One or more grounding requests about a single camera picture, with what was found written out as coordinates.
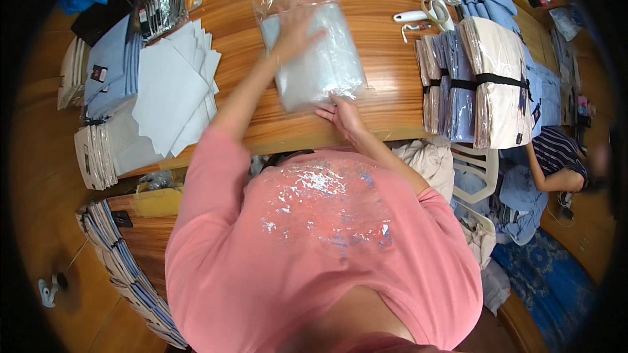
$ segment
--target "woman's left hand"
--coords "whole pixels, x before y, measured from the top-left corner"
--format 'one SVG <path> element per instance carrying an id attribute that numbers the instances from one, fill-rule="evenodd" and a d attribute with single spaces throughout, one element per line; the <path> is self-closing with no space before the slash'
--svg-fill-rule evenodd
<path id="1" fill-rule="evenodd" d="M 319 29 L 308 35 L 308 28 L 316 12 L 314 6 L 295 7 L 294 2 L 288 10 L 280 7 L 281 30 L 271 55 L 277 55 L 281 63 L 287 63 L 303 53 L 316 40 L 327 35 L 326 29 Z"/>

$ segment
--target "sleeve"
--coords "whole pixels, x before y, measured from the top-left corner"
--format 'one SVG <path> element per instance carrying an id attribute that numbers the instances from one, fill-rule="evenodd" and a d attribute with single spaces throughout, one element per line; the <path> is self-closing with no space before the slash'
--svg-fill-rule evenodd
<path id="1" fill-rule="evenodd" d="M 453 215 L 451 206 L 443 198 L 443 195 L 430 187 L 421 192 L 417 199 L 425 211 L 434 218 L 434 221 L 436 221 L 438 227 L 448 239 L 455 241 L 457 244 L 467 246 L 467 239 L 465 239 L 465 234 L 460 229 L 460 223 L 456 216 Z"/>
<path id="2" fill-rule="evenodd" d="M 251 156 L 241 143 L 209 126 L 185 176 L 177 222 L 166 248 L 166 285 L 216 254 L 240 212 Z"/>

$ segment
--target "clothing label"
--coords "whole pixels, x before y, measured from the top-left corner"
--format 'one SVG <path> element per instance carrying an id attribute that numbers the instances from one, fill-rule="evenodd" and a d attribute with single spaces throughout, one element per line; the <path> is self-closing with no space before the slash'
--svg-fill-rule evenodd
<path id="1" fill-rule="evenodd" d="M 94 67 L 92 68 L 92 74 L 90 78 L 92 78 L 94 81 L 104 83 L 106 76 L 107 76 L 107 68 L 98 66 L 95 64 Z"/>
<path id="2" fill-rule="evenodd" d="M 534 111 L 532 111 L 532 128 L 536 126 L 540 117 L 541 117 L 541 99 L 539 99 L 539 103 L 536 105 Z"/>

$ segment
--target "white paper sheet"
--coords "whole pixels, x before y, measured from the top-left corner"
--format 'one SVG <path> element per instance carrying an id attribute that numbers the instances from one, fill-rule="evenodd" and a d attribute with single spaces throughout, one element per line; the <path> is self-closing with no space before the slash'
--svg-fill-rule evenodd
<path id="1" fill-rule="evenodd" d="M 155 153 L 166 156 L 209 86 L 169 40 L 140 52 L 138 86 L 133 118 L 139 134 L 150 137 Z"/>

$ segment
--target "woman's right hand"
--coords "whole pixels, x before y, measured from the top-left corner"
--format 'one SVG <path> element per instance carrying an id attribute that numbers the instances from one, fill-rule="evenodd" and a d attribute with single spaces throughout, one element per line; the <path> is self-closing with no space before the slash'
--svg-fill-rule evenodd
<path id="1" fill-rule="evenodd" d="M 314 112 L 318 116 L 334 123 L 336 129 L 343 138 L 352 145 L 355 145 L 358 138 L 369 133 L 362 122 L 356 103 L 349 98 L 341 98 L 330 94 L 332 104 L 317 103 L 318 109 Z"/>

